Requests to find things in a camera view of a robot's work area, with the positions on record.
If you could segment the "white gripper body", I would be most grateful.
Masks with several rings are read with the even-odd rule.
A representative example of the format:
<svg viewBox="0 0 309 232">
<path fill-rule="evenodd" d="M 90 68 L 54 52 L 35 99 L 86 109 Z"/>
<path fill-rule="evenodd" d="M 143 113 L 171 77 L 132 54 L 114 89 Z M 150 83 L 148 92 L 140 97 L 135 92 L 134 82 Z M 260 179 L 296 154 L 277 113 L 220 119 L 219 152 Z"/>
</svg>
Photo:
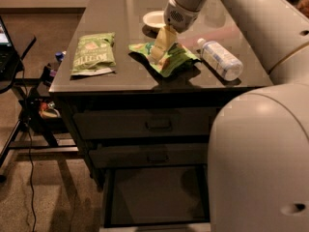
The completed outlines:
<svg viewBox="0 0 309 232">
<path fill-rule="evenodd" d="M 198 17 L 198 12 L 183 8 L 176 0 L 168 0 L 163 17 L 166 25 L 172 26 L 178 33 L 182 33 L 191 27 Z"/>
</svg>

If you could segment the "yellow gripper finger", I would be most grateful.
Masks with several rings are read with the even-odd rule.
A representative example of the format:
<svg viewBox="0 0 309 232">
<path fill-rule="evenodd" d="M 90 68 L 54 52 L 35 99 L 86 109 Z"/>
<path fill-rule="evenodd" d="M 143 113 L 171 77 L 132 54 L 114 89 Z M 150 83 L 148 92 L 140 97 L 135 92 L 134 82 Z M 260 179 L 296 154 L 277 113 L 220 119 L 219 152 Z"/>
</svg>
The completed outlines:
<svg viewBox="0 0 309 232">
<path fill-rule="evenodd" d="M 167 51 L 177 40 L 177 31 L 171 25 L 163 26 L 154 41 L 154 46 L 162 51 Z"/>
<path fill-rule="evenodd" d="M 158 46 L 154 45 L 151 48 L 150 56 L 151 56 L 153 62 L 156 63 L 156 64 L 162 59 L 164 54 L 165 54 L 165 50 L 162 47 L 158 47 Z"/>
</svg>

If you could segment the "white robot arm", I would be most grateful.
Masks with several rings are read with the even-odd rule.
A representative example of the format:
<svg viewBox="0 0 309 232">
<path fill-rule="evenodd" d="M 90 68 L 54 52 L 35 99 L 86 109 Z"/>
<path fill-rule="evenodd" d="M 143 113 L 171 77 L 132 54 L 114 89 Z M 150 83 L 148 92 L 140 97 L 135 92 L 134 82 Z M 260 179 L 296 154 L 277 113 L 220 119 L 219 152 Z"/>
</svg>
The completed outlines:
<svg viewBox="0 0 309 232">
<path fill-rule="evenodd" d="M 186 31 L 206 0 L 168 0 Z M 208 147 L 211 232 L 309 232 L 309 20 L 286 0 L 221 0 L 271 85 L 229 101 Z"/>
</svg>

